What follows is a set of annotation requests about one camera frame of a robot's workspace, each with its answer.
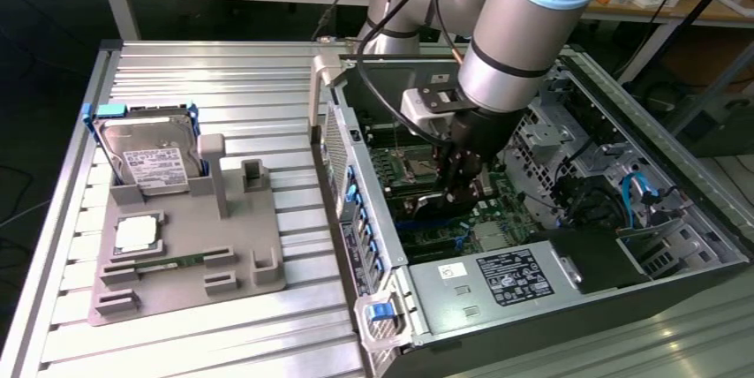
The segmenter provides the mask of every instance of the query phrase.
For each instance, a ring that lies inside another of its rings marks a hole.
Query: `power supply label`
[[[556,294],[529,249],[480,258],[477,263],[501,306]]]

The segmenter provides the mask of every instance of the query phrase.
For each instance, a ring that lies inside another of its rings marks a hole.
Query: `dark floor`
[[[0,0],[0,223],[52,196],[97,47],[101,40],[118,38],[106,0],[30,1],[72,35],[20,0]],[[306,41],[325,9],[218,0],[134,0],[134,5],[147,40]],[[365,17],[365,7],[339,8],[327,34],[355,35]],[[612,70],[630,56],[645,29],[629,24],[614,32],[616,24],[585,23],[572,42]],[[3,336],[44,218],[40,208],[0,229]]]

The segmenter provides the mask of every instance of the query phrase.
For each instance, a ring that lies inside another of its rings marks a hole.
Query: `aluminum profile table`
[[[257,157],[273,169],[290,285],[279,293],[105,327],[86,323],[111,171],[79,125],[0,359],[2,377],[366,374],[306,136],[310,62],[329,49],[345,52],[338,45],[247,42],[130,42],[101,52],[86,101],[191,99],[202,108],[203,132],[227,137],[223,167]],[[447,54],[438,46],[423,50]],[[321,101],[329,97],[325,91]],[[750,270],[645,321],[458,378],[748,377],[753,349]]]
[[[271,169],[289,286],[88,325],[113,171],[76,125],[0,376],[363,375],[307,140],[309,72],[321,50],[309,43],[134,42],[101,52],[86,102],[194,100],[202,132],[226,135],[223,169],[247,158]]]

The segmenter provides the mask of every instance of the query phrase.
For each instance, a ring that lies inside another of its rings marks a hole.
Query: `hard drive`
[[[118,185],[138,185],[145,195],[182,193],[189,179],[206,174],[194,103],[131,108],[106,104],[95,115],[84,106],[83,119],[106,151]]]

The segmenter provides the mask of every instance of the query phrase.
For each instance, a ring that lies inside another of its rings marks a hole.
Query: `warning label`
[[[126,151],[123,155],[131,175],[142,188],[161,188],[189,183],[179,148]]]
[[[477,263],[501,306],[556,294],[529,250],[484,257]]]

